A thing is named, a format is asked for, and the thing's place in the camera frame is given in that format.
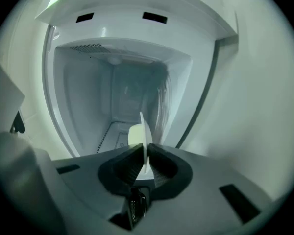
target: black rectangular slot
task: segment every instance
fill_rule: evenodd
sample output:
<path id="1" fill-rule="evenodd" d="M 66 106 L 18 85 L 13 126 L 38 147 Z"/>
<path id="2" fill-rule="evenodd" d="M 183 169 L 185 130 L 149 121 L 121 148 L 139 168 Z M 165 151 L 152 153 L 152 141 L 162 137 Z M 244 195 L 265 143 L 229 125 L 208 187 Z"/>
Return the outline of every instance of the black rectangular slot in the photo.
<path id="1" fill-rule="evenodd" d="M 222 186 L 219 189 L 244 224 L 260 213 L 234 185 Z"/>
<path id="2" fill-rule="evenodd" d="M 149 13 L 149 12 L 144 12 L 143 19 L 156 21 L 156 22 L 159 22 L 159 23 L 162 23 L 162 24 L 166 24 L 167 20 L 168 20 L 167 17 L 157 15 L 157 14 L 153 14 L 153 13 Z"/>
<path id="3" fill-rule="evenodd" d="M 59 174 L 63 174 L 63 173 L 67 173 L 70 171 L 77 170 L 77 169 L 80 169 L 80 167 L 76 164 L 73 164 L 73 165 L 57 168 L 57 171 Z"/>
<path id="4" fill-rule="evenodd" d="M 82 21 L 86 21 L 86 20 L 90 20 L 93 18 L 93 13 L 89 13 L 89 14 L 85 14 L 85 15 L 81 15 L 77 18 L 76 22 L 82 22 Z"/>

